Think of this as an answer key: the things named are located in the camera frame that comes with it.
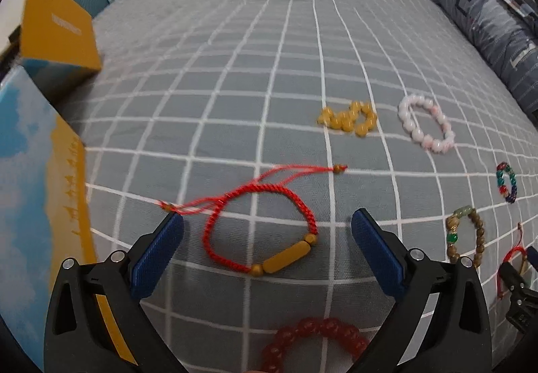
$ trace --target bed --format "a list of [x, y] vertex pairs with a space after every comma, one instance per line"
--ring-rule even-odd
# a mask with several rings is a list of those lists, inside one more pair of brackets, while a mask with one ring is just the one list
[[[446, 260], [445, 218], [464, 205], [486, 226], [479, 275], [490, 308], [494, 360], [515, 339], [496, 300], [496, 270], [524, 223], [538, 235], [536, 130], [476, 49], [429, 0], [117, 0], [94, 20], [103, 71], [60, 109], [86, 145], [93, 240], [101, 259], [127, 249], [165, 216], [157, 200], [221, 194], [275, 164], [347, 164], [343, 175], [290, 184], [313, 210], [319, 243], [271, 277], [214, 263], [186, 217], [185, 237], [143, 308], [189, 371], [259, 367], [275, 331], [304, 317], [337, 317], [371, 339], [390, 311], [349, 221], [366, 207], [406, 247]], [[414, 144], [397, 107], [404, 95], [434, 99], [456, 146], [444, 155]], [[323, 105], [371, 101], [366, 138], [316, 124]], [[421, 128], [440, 129], [417, 112]], [[517, 172], [518, 195], [499, 194], [496, 166]], [[213, 245], [241, 263], [288, 247], [305, 222], [282, 196], [252, 194], [226, 208]], [[458, 251], [475, 236], [461, 223]], [[532, 271], [525, 278], [536, 287]], [[403, 359], [426, 331], [435, 297]], [[287, 371], [346, 371], [351, 357], [325, 339], [286, 356]]]

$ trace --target yellow bead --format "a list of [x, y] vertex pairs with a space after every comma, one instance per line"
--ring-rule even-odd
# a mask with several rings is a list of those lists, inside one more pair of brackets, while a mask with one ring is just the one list
[[331, 129], [335, 129], [335, 130], [341, 130], [341, 128], [342, 128], [342, 121], [341, 121], [341, 119], [339, 119], [339, 118], [337, 118], [337, 117], [333, 117], [333, 118], [331, 118], [330, 128], [331, 128]]
[[372, 113], [372, 104], [364, 103], [362, 105], [361, 111], [362, 111], [363, 114], [366, 114], [366, 115], [371, 114]]
[[352, 101], [349, 105], [350, 111], [360, 112], [360, 109], [362, 108], [362, 102], [361, 101]]
[[350, 119], [345, 119], [342, 121], [342, 130], [344, 132], [353, 131], [353, 122]]
[[364, 138], [368, 133], [368, 126], [364, 123], [357, 124], [355, 127], [355, 134], [361, 138]]
[[355, 122], [357, 120], [357, 118], [359, 118], [359, 113], [353, 109], [349, 110], [348, 112], [348, 118]]
[[329, 126], [330, 123], [331, 123], [331, 119], [330, 119], [329, 115], [321, 114], [317, 118], [317, 124], [323, 124], [324, 126]]
[[372, 130], [374, 127], [376, 127], [376, 121], [372, 117], [368, 117], [364, 124], [367, 125], [368, 130]]
[[335, 116], [335, 113], [333, 112], [333, 110], [329, 106], [324, 107], [321, 110], [321, 113], [322, 113], [322, 115], [329, 115], [329, 118], [332, 118], [332, 117]]
[[248, 273], [251, 276], [260, 277], [264, 275], [264, 268], [261, 264], [253, 264]]
[[311, 246], [315, 246], [317, 244], [317, 235], [306, 234], [303, 239]]
[[296, 260], [301, 259], [303, 256], [306, 256], [309, 252], [310, 244], [306, 241], [299, 241], [298, 243], [293, 244], [293, 246], [288, 247], [286, 250], [266, 259], [263, 263], [264, 271], [269, 274], [275, 273], [294, 263]]

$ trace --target red bead bracelet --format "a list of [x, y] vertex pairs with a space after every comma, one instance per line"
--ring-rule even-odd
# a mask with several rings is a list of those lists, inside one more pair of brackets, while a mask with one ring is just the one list
[[368, 340], [353, 325], [336, 318], [308, 317], [299, 321], [295, 327], [285, 326], [276, 332], [273, 342], [262, 350], [263, 364], [260, 371], [282, 373], [283, 357], [291, 345], [298, 337], [306, 338], [314, 335], [338, 341], [342, 348], [351, 354], [353, 361], [357, 361], [368, 346]]

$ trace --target green gemstone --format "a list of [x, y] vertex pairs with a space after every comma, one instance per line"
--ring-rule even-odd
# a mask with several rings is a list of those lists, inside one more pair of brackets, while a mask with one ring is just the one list
[[458, 234], [447, 235], [447, 243], [455, 243], [456, 241], [458, 241]]

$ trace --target small red string bracelet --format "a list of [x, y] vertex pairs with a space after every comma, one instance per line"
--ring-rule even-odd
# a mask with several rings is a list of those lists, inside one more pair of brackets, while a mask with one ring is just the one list
[[[204, 233], [202, 236], [203, 247], [208, 256], [220, 265], [224, 265], [233, 271], [241, 273], [249, 273], [251, 276], [262, 276], [264, 273], [275, 273], [282, 268], [290, 265], [296, 260], [302, 258], [310, 252], [310, 246], [313, 246], [317, 242], [317, 225], [316, 219], [310, 208], [301, 200], [301, 198], [295, 194], [292, 190], [285, 185], [292, 182], [298, 177], [302, 177], [314, 173], [332, 172], [334, 174], [342, 173], [347, 168], [347, 165], [336, 164], [333, 167], [321, 167], [316, 165], [281, 165], [277, 166], [260, 176], [252, 179], [250, 182], [239, 186], [238, 188], [224, 193], [221, 196], [216, 197], [203, 197], [185, 203], [184, 205], [173, 205], [165, 201], [159, 201], [159, 206], [169, 212], [176, 212], [180, 215], [194, 215], [200, 214], [205, 210], [212, 209], [212, 213], [205, 223]], [[295, 172], [288, 178], [281, 180], [278, 183], [260, 183], [263, 179], [284, 170], [300, 170]], [[308, 233], [304, 236], [303, 240], [295, 243], [293, 246], [283, 250], [282, 252], [266, 259], [263, 264], [254, 264], [252, 267], [238, 264], [231, 259], [227, 259], [221, 255], [216, 254], [210, 242], [211, 233], [215, 227], [215, 223], [219, 218], [220, 213], [226, 207], [226, 205], [233, 199], [251, 192], [271, 192], [277, 194], [283, 194], [289, 198], [297, 207], [297, 209], [305, 216], [308, 224]]]
[[[517, 231], [519, 232], [519, 241], [514, 247], [512, 247], [508, 251], [508, 253], [505, 255], [502, 261], [508, 262], [512, 259], [514, 254], [516, 254], [517, 252], [520, 252], [521, 253], [521, 267], [519, 269], [519, 274], [523, 275], [524, 269], [525, 269], [525, 263], [527, 261], [527, 251], [525, 250], [525, 247], [523, 247], [522, 245], [523, 244], [523, 225], [521, 223], [517, 223]], [[499, 299], [502, 299], [502, 297], [504, 297], [504, 293], [502, 292], [502, 287], [501, 287], [501, 278], [499, 275], [499, 271], [497, 271], [497, 297]]]
[[266, 373], [282, 373], [283, 356], [298, 339], [297, 337], [306, 338], [314, 335], [335, 339], [351, 354], [353, 361], [359, 359], [368, 346], [368, 340], [353, 325], [336, 318], [308, 317], [299, 321], [295, 327], [284, 326], [276, 332], [273, 342], [262, 351], [263, 364], [260, 370]]

